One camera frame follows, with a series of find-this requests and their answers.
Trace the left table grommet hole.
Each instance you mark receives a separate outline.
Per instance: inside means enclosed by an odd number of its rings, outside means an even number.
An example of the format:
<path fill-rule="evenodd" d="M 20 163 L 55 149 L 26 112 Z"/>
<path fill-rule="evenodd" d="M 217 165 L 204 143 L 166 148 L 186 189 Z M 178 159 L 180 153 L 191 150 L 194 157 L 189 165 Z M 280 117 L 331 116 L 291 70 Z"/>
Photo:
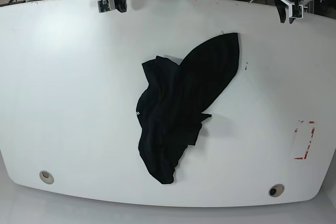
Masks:
<path fill-rule="evenodd" d="M 45 184 L 51 185 L 51 184 L 54 183 L 54 178 L 53 178 L 52 174 L 45 171 L 45 170 L 42 170 L 39 173 L 39 177 Z"/>

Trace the right table grommet hole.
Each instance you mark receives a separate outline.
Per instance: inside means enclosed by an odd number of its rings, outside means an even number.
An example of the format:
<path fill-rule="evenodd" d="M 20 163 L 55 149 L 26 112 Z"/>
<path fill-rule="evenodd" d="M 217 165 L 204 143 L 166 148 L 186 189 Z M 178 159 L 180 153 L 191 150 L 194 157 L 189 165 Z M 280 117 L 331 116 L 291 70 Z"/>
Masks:
<path fill-rule="evenodd" d="M 279 197 L 285 190 L 285 186 L 283 184 L 276 184 L 274 186 L 272 186 L 269 191 L 268 194 L 270 197 Z"/>

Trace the table grommet hole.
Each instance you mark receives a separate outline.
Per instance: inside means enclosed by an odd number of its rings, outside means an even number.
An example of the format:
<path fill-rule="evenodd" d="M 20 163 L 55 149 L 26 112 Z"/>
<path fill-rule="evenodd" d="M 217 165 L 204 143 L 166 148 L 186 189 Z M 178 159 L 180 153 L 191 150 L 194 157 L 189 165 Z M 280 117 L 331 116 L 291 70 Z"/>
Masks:
<path fill-rule="evenodd" d="M 51 184 L 54 183 L 54 178 L 53 178 L 52 174 L 45 171 L 45 170 L 42 170 L 39 173 L 39 177 L 45 184 L 51 185 Z"/>
<path fill-rule="evenodd" d="M 285 186 L 283 184 L 276 184 L 274 186 L 272 186 L 269 191 L 268 194 L 270 197 L 279 197 L 285 190 Z"/>

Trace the black t-shirt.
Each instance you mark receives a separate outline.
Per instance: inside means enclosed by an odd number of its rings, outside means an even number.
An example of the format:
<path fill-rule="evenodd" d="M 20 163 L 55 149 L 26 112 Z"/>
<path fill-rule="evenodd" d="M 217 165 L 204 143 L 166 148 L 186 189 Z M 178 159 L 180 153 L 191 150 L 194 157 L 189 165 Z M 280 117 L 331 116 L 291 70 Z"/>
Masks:
<path fill-rule="evenodd" d="M 143 63 L 148 87 L 136 105 L 138 150 L 159 183 L 173 183 L 180 158 L 210 118 L 206 110 L 235 77 L 239 54 L 238 33 L 228 33 L 201 43 L 181 63 L 161 56 Z"/>

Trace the red tape rectangle marking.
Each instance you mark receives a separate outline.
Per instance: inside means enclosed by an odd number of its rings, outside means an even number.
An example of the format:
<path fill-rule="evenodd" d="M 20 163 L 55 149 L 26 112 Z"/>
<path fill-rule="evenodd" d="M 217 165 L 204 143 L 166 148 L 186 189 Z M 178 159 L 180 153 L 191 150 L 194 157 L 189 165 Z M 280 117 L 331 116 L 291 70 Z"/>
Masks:
<path fill-rule="evenodd" d="M 315 121 L 299 121 L 293 137 L 291 157 L 294 160 L 304 160 L 308 156 L 316 128 Z"/>

